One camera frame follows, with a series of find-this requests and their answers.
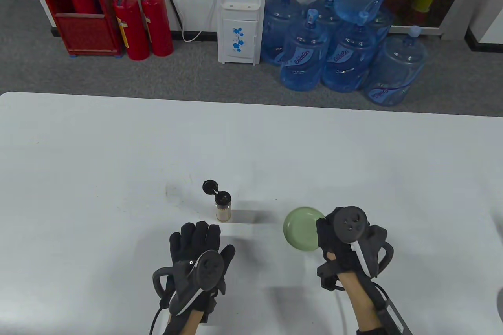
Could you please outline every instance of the hand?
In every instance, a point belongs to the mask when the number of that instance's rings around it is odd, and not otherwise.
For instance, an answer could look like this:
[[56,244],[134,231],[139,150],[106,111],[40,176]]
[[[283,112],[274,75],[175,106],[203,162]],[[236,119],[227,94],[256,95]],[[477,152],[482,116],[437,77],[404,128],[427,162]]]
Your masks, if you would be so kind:
[[318,246],[323,250],[323,258],[327,262],[336,259],[343,272],[361,271],[362,267],[356,253],[351,250],[350,245],[339,240],[334,231],[334,216],[340,209],[342,208],[338,207],[327,217],[316,221]]
[[[215,250],[218,252],[219,248],[220,227],[218,225],[208,226],[204,221],[200,221],[196,225],[188,222],[182,227],[181,233],[173,233],[169,237],[169,251],[171,252],[173,264],[179,261],[196,261],[203,252],[208,250]],[[234,258],[234,246],[227,245],[220,254],[224,261],[224,276],[232,258]],[[174,281],[172,277],[167,281],[166,292],[168,292],[168,288],[174,293]],[[216,288],[209,292],[201,293],[191,306],[189,306],[189,309],[211,313],[215,304],[214,297],[217,294]]]

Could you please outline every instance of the sleeve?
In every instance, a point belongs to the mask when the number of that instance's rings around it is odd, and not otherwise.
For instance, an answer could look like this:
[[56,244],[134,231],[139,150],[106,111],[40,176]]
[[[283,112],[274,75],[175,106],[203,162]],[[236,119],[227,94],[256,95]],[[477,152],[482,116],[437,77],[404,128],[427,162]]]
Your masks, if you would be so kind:
[[375,330],[370,331],[356,331],[356,335],[388,335],[384,328],[376,328]]

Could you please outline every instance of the black lid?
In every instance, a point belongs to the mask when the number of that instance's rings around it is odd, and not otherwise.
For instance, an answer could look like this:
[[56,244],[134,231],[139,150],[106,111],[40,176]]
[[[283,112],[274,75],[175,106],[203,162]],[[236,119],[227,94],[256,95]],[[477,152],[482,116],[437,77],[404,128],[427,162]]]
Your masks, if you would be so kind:
[[203,183],[203,191],[208,195],[216,195],[218,193],[218,183],[209,179]]
[[217,205],[225,206],[230,204],[230,193],[225,191],[220,191],[215,195],[215,203]]
[[218,183],[209,179],[203,183],[203,191],[208,195],[215,195],[216,205],[225,206],[230,204],[230,193],[218,191]]

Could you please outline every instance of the green plate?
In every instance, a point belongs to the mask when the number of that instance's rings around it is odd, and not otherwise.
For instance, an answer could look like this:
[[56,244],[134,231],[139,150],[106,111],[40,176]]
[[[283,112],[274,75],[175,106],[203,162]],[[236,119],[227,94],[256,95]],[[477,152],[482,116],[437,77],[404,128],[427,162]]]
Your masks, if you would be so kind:
[[316,220],[325,218],[323,213],[310,207],[300,207],[291,211],[283,223],[283,234],[289,244],[302,251],[318,248]]

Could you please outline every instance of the forearm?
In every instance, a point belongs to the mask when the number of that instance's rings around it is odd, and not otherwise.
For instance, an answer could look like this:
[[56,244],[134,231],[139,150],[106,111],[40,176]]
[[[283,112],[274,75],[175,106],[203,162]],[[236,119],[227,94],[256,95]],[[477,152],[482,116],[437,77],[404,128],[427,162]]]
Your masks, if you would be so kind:
[[349,296],[360,331],[370,331],[382,327],[374,303],[358,281],[356,274],[344,272],[337,276]]
[[187,324],[185,324],[184,329],[181,331],[180,335],[195,335],[199,323],[203,318],[204,313],[196,310],[192,310],[189,316]]

